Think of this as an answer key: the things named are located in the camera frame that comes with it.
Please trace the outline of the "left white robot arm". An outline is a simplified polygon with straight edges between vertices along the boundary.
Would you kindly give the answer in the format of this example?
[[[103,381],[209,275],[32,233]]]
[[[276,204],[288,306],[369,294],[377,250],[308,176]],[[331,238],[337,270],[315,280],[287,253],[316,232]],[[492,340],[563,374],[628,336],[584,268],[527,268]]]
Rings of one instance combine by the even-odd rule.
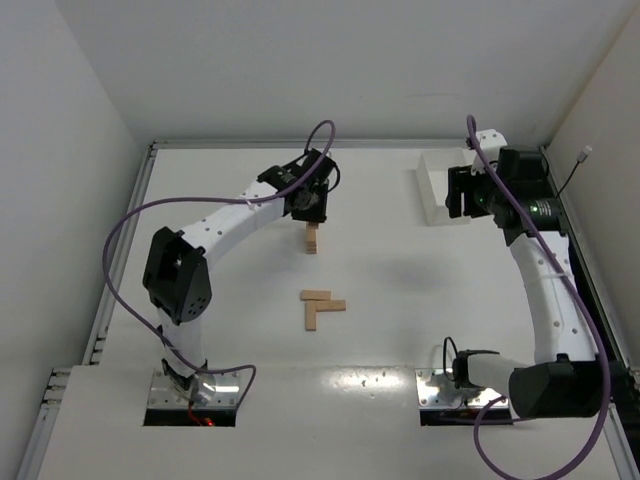
[[[162,368],[187,393],[207,360],[202,348],[202,315],[213,299],[210,272],[231,249],[268,224],[289,216],[306,223],[326,221],[329,177],[341,179],[336,162],[311,149],[257,176],[236,203],[177,231],[152,237],[142,284],[156,307],[158,331],[169,341]]]

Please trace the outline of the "white rectangular box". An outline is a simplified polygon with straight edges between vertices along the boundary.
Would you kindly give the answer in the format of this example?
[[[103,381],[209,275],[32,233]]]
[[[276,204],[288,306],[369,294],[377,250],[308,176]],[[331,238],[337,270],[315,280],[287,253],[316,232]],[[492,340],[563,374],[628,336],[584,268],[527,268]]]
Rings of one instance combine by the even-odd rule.
[[[445,205],[448,194],[448,170],[467,166],[467,155],[461,148],[423,151],[415,176],[426,224],[430,227],[465,225],[468,217],[452,219]]]

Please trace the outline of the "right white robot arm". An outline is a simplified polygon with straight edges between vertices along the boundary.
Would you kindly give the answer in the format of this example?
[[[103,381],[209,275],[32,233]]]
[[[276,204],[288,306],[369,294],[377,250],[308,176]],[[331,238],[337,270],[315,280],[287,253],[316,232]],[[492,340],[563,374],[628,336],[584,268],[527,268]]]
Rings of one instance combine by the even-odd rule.
[[[570,238],[547,164],[531,149],[503,147],[497,180],[470,166],[448,170],[445,204],[452,218],[490,216],[521,274],[534,331],[534,361],[496,351],[462,350],[452,362],[458,388],[490,388],[524,418],[584,418],[601,408],[599,353],[570,291]]]

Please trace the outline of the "wood block seven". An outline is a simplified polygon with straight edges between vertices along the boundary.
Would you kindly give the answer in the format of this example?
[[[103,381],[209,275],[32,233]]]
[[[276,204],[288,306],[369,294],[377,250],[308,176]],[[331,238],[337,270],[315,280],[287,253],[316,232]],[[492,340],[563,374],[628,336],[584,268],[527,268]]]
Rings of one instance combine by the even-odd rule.
[[[329,290],[302,290],[300,292],[301,301],[328,301],[332,299]]]

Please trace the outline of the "wood block five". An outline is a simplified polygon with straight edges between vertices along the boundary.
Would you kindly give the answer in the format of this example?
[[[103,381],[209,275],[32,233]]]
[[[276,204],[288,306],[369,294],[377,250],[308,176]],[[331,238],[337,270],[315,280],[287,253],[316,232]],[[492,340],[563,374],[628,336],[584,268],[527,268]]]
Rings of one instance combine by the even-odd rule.
[[[317,300],[315,305],[317,312],[342,312],[347,308],[345,300]]]

